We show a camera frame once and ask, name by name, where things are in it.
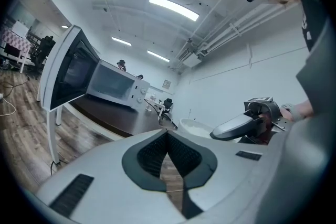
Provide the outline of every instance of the vent grille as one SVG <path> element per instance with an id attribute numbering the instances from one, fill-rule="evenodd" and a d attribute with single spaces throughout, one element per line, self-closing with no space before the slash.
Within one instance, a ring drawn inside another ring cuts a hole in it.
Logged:
<path id="1" fill-rule="evenodd" d="M 190 51 L 188 49 L 184 50 L 181 55 L 179 56 L 179 60 L 182 61 L 183 58 L 185 58 L 188 54 L 190 53 Z"/>
<path id="2" fill-rule="evenodd" d="M 88 190 L 93 177 L 78 175 L 51 203 L 50 208 L 62 216 L 69 217 Z"/>

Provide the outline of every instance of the chair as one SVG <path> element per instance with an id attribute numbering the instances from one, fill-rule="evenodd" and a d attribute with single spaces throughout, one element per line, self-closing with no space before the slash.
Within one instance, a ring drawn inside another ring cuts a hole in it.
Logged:
<path id="1" fill-rule="evenodd" d="M 30 74 L 36 75 L 36 77 L 40 75 L 40 70 L 43 69 L 44 59 L 49 55 L 54 44 L 55 41 L 53 41 L 50 37 L 46 36 L 41 40 L 40 44 L 36 44 L 34 46 L 34 49 L 30 55 L 31 61 L 34 63 L 34 66 L 29 67 Z"/>
<path id="2" fill-rule="evenodd" d="M 170 112 L 170 109 L 171 109 L 171 107 L 173 105 L 172 99 L 167 98 L 166 100 L 163 101 L 163 105 L 165 107 L 165 110 L 162 111 L 161 117 L 162 118 L 166 117 L 166 118 L 168 118 L 171 121 L 171 119 L 170 119 L 170 117 L 168 117 L 167 113 Z"/>

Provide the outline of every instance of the white microwave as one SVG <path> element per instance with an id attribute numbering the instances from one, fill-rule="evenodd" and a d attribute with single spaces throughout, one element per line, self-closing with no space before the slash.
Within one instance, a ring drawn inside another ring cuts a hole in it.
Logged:
<path id="1" fill-rule="evenodd" d="M 136 109 L 144 102 L 149 85 L 148 82 L 100 60 L 87 94 Z"/>
<path id="2" fill-rule="evenodd" d="M 73 25 L 53 46 L 39 87 L 42 107 L 52 111 L 85 94 L 137 108 L 149 85 L 100 60 L 83 30 Z"/>

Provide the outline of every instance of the fluorescent light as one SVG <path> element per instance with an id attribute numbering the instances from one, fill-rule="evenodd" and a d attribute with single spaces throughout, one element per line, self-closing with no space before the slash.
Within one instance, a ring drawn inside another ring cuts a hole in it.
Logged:
<path id="1" fill-rule="evenodd" d="M 131 46 L 131 45 L 132 45 L 132 44 L 126 42 L 126 41 L 123 41 L 123 40 L 118 39 L 118 38 L 115 38 L 115 37 L 112 37 L 112 39 L 115 40 L 115 41 L 117 41 L 117 42 L 124 43 L 124 44 L 126 44 L 126 45 L 128 45 L 128 46 Z"/>
<path id="2" fill-rule="evenodd" d="M 164 57 L 162 57 L 162 56 L 160 56 L 160 55 L 157 55 L 157 54 L 155 54 L 155 53 L 153 53 L 153 52 L 151 52 L 151 51 L 147 51 L 149 54 L 151 54 L 151 55 L 154 55 L 154 56 L 156 56 L 156 57 L 158 57 L 158 58 L 160 58 L 160 59 L 162 59 L 162 60 L 164 60 L 164 61 L 166 61 L 166 62 L 169 62 L 169 60 L 168 59 L 166 59 L 166 58 L 164 58 Z"/>
<path id="3" fill-rule="evenodd" d="M 192 12 L 191 10 L 182 7 L 174 2 L 168 1 L 168 0 L 149 0 L 150 3 L 157 4 L 159 6 L 171 9 L 177 13 L 180 13 L 184 15 L 185 17 L 188 17 L 189 19 L 196 21 L 198 18 L 198 14 Z"/>

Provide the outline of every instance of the dark countertop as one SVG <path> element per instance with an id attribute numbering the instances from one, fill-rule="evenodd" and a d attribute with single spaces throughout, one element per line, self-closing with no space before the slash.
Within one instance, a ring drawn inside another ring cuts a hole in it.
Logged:
<path id="1" fill-rule="evenodd" d="M 123 137 L 162 129 L 158 115 L 147 111 L 146 103 L 137 110 L 91 95 L 84 95 L 70 104 L 84 116 Z"/>

